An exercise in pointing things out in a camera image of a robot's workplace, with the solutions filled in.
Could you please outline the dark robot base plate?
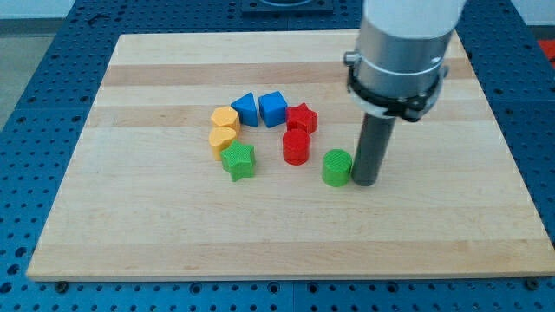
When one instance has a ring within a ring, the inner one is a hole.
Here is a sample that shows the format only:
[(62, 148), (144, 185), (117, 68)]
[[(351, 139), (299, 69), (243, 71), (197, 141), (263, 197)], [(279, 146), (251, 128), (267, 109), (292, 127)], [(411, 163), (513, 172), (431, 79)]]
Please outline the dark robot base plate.
[(243, 15), (289, 14), (289, 13), (332, 13), (332, 0), (241, 0)]

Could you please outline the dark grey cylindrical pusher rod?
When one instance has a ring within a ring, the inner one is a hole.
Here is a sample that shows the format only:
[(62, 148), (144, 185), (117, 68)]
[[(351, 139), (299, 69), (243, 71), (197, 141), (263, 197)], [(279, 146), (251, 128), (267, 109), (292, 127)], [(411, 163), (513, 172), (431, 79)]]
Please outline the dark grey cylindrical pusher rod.
[(377, 181), (394, 126), (395, 118), (364, 115), (351, 169), (356, 184), (371, 186)]

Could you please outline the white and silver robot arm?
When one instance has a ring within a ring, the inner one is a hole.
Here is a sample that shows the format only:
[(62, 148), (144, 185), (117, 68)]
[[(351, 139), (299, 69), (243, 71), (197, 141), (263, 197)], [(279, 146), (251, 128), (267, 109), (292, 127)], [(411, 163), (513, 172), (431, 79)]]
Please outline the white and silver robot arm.
[(466, 0), (366, 0), (359, 35), (345, 53), (347, 89), (363, 111), (351, 169), (361, 186), (378, 178), (395, 122), (434, 107), (448, 73), (447, 46)]

